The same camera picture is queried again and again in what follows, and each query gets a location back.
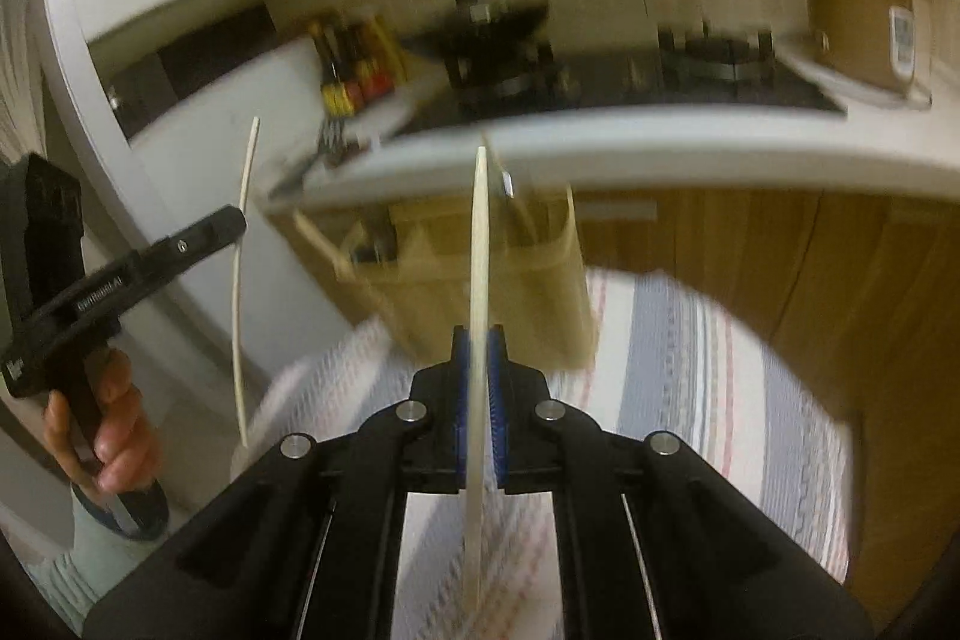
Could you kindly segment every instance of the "black stovetop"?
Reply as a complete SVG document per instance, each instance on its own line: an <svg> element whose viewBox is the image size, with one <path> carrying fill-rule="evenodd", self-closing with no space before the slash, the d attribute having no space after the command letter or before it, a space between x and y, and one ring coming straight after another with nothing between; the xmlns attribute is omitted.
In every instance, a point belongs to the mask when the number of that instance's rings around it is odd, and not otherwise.
<svg viewBox="0 0 960 640"><path fill-rule="evenodd" d="M813 83L773 60L762 79L738 82L679 73L664 68L654 47L606 52L560 53L566 90L529 90L510 98L467 104L453 88L445 88L414 115L398 135L455 128L496 119L577 108L649 105L739 104L818 110L825 119L843 119L845 110Z"/></svg>

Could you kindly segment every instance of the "white tube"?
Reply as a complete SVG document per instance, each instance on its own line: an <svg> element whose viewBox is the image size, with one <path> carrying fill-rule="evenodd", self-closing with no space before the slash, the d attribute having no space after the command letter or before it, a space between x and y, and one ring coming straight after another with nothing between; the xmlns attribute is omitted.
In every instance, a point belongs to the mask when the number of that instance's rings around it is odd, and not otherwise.
<svg viewBox="0 0 960 640"><path fill-rule="evenodd" d="M490 191L487 148L477 148L470 228L470 367L467 379L467 495L464 504L464 611L480 606L483 472L487 450L487 335L490 296Z"/></svg>
<svg viewBox="0 0 960 640"><path fill-rule="evenodd" d="M240 200L237 206L244 215L247 213L247 194L250 190L250 172L253 168L253 152L256 151L256 138L260 133L260 119L253 118L250 126L250 138L247 141L247 157L240 177ZM233 290L230 297L230 325L232 328L233 359L233 398L237 408L237 426L240 427L240 444L247 447L247 403L243 393L243 355L240 352L240 259L243 253L243 237L237 239L233 249Z"/></svg>

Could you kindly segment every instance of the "blue gripper pad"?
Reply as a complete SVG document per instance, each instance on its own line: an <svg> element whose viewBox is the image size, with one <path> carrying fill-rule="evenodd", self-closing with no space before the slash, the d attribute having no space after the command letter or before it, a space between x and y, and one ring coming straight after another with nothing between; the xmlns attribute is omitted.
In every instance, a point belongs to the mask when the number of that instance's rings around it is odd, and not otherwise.
<svg viewBox="0 0 960 640"><path fill-rule="evenodd" d="M454 349L459 384L455 437L457 447L457 477L463 488L467 480L467 394L469 393L470 346L467 332L461 332ZM490 428L493 439L493 471L501 488L507 479L507 421L503 405L500 375L504 360L504 339L500 329L491 329L488 335L487 388L490 396Z"/></svg>
<svg viewBox="0 0 960 640"><path fill-rule="evenodd" d="M496 485L503 488L507 482L507 411L503 405L503 389L500 385L504 369L506 347L503 330L491 329L488 338L488 380L490 393L490 434L493 441L493 472L496 473Z"/></svg>

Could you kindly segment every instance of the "wooden cabinet door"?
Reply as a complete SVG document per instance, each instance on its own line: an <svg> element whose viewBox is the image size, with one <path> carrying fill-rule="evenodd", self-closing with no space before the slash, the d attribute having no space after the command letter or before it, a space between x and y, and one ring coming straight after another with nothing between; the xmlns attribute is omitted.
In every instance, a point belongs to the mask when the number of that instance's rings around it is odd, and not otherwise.
<svg viewBox="0 0 960 640"><path fill-rule="evenodd" d="M931 253L951 215L947 206L888 196L821 199L772 344L831 413L860 410L865 385L915 338L926 278L942 273Z"/></svg>
<svg viewBox="0 0 960 640"><path fill-rule="evenodd" d="M674 274L675 191L578 191L580 247L587 266Z"/></svg>
<svg viewBox="0 0 960 640"><path fill-rule="evenodd" d="M875 291L832 354L863 414L850 587L881 623L960 528L960 224L952 207L895 201L885 228Z"/></svg>
<svg viewBox="0 0 960 640"><path fill-rule="evenodd" d="M808 248L819 194L684 191L676 210L676 276L769 341Z"/></svg>

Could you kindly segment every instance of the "white countertop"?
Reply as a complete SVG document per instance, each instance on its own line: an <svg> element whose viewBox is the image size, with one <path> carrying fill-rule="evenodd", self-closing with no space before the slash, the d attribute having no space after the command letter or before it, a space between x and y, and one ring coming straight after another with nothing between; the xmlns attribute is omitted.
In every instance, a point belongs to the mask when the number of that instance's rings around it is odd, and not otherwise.
<svg viewBox="0 0 960 640"><path fill-rule="evenodd" d="M779 56L798 66L781 49ZM960 201L960 87L943 68L929 85L926 111L833 95L847 107L846 119L797 109L637 106L501 119L482 129L519 187L808 187ZM377 128L401 124L412 107L408 95L397 98ZM315 143L303 140L259 167L258 201L273 212L465 191L480 133L470 127L385 140L338 170L313 170L302 194L266 199L280 172Z"/></svg>

